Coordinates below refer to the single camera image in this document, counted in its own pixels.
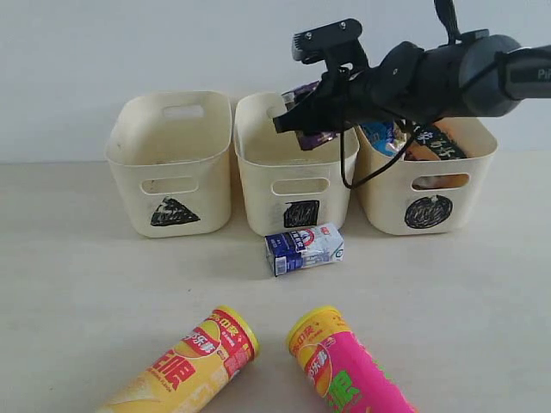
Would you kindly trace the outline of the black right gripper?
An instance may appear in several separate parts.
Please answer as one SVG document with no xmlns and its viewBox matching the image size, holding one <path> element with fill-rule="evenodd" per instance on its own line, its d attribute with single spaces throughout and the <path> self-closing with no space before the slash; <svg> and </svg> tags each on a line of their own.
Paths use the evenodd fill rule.
<svg viewBox="0 0 551 413">
<path fill-rule="evenodd" d="M 278 133 L 329 133 L 342 126 L 397 120 L 399 99 L 415 77 L 425 50 L 409 41 L 394 47 L 376 67 L 353 74 L 339 67 L 294 91 L 287 112 L 273 118 Z"/>
</svg>

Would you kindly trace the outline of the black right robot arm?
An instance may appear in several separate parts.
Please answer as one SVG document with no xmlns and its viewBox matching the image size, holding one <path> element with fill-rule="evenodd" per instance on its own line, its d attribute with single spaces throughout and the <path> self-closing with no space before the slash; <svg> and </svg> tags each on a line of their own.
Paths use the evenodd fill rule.
<svg viewBox="0 0 551 413">
<path fill-rule="evenodd" d="M 376 67 L 326 72 L 317 88 L 273 119 L 277 132 L 339 132 L 364 122 L 496 118 L 525 99 L 550 97 L 549 46 L 490 35 L 424 50 L 404 41 Z"/>
</svg>

